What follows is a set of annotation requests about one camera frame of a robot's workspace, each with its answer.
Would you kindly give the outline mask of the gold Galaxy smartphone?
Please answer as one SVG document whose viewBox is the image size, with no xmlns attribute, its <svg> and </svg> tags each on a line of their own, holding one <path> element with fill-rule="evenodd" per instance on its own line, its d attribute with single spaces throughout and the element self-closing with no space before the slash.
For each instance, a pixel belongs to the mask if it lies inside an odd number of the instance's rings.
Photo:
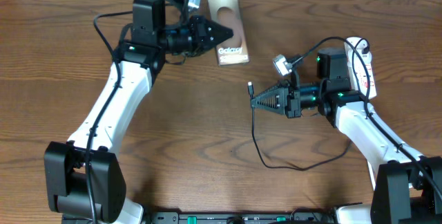
<svg viewBox="0 0 442 224">
<path fill-rule="evenodd" d="M 207 0 L 211 19 L 232 30 L 233 36 L 218 46 L 216 54 L 220 66 L 246 64 L 250 61 L 239 0 Z"/>
</svg>

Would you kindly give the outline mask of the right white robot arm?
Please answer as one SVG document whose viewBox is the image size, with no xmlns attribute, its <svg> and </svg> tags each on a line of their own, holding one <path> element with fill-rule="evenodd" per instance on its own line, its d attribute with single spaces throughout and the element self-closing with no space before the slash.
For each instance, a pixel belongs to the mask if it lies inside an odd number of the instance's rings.
<svg viewBox="0 0 442 224">
<path fill-rule="evenodd" d="M 441 157 L 428 158 L 400 139 L 378 116 L 369 100 L 374 92 L 367 49 L 324 48 L 316 58 L 319 82 L 301 84 L 297 61 L 282 55 L 274 64 L 289 80 L 255 95 L 248 85 L 251 109 L 299 118 L 316 108 L 355 144 L 374 179 L 369 205 L 335 207 L 323 223 L 440 223 Z"/>
</svg>

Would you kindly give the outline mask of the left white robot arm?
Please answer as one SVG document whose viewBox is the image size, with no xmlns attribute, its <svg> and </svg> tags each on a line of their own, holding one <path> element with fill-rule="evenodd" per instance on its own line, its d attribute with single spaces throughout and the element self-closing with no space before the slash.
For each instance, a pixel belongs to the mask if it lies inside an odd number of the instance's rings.
<svg viewBox="0 0 442 224">
<path fill-rule="evenodd" d="M 63 223 L 146 222 L 126 195 L 118 162 L 126 130 L 166 64 L 167 55 L 197 57 L 233 31 L 198 14 L 201 0 L 133 0 L 132 22 L 110 48 L 108 80 L 79 128 L 44 153 L 48 206 Z"/>
</svg>

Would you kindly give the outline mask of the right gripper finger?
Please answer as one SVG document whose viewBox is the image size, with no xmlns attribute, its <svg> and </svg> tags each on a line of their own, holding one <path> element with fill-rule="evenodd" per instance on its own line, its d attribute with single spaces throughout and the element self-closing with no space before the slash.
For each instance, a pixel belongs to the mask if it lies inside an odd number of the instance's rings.
<svg viewBox="0 0 442 224">
<path fill-rule="evenodd" d="M 285 104 L 279 93 L 262 93 L 251 99 L 251 107 L 253 109 L 262 109 L 277 113 L 285 114 Z"/>
<path fill-rule="evenodd" d="M 290 82 L 288 80 L 278 81 L 275 85 L 264 90 L 257 95 L 259 100 L 266 100 L 271 98 L 278 98 L 279 100 L 286 100 L 289 95 Z"/>
</svg>

